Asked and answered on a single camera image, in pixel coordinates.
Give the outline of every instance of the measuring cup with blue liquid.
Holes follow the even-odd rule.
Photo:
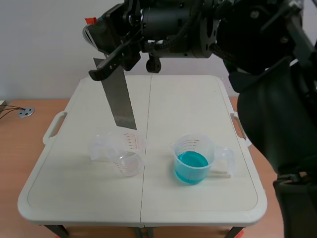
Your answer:
[[[235,167],[234,153],[227,147],[216,146],[206,135],[186,134],[172,146],[176,175],[186,183],[199,183],[219,159],[227,161],[227,174],[232,176]]]

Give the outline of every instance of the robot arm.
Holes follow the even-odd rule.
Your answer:
[[[316,237],[317,227],[317,42],[302,9],[300,0],[126,0],[85,29],[109,55],[94,80],[131,70],[140,52],[154,73],[160,58],[223,59],[242,127],[278,174],[287,238]]]

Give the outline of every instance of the clear plastic cup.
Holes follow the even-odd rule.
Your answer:
[[[123,176],[138,174],[144,167],[145,139],[136,130],[117,127],[107,135],[97,135],[90,145],[91,160],[116,164]]]
[[[213,162],[219,159],[227,161],[227,173],[233,175],[233,151],[216,146],[206,135],[186,134],[176,141],[172,149],[176,175],[184,182],[199,183],[208,175]]]

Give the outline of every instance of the wooden desk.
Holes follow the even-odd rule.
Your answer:
[[[17,211],[19,193],[35,165],[44,145],[42,138],[54,116],[62,111],[68,100],[13,101],[11,105],[35,108],[35,113],[24,119],[11,112],[0,120],[0,238],[53,238],[45,227],[25,221]],[[266,159],[252,148],[254,163],[266,190],[268,208],[260,222],[244,229],[243,238],[282,238],[283,223],[272,181],[276,178]],[[221,238],[229,228],[181,227],[157,228],[156,238]],[[128,228],[70,227],[71,237],[133,237]]]

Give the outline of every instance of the white wall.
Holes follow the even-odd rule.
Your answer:
[[[317,9],[305,0],[304,29],[317,39]],[[100,16],[123,0],[3,0],[0,3],[0,98],[69,98],[102,57],[82,38],[84,18]],[[147,74],[144,55],[128,74]],[[161,74],[211,74],[224,78],[222,61],[162,59]]]

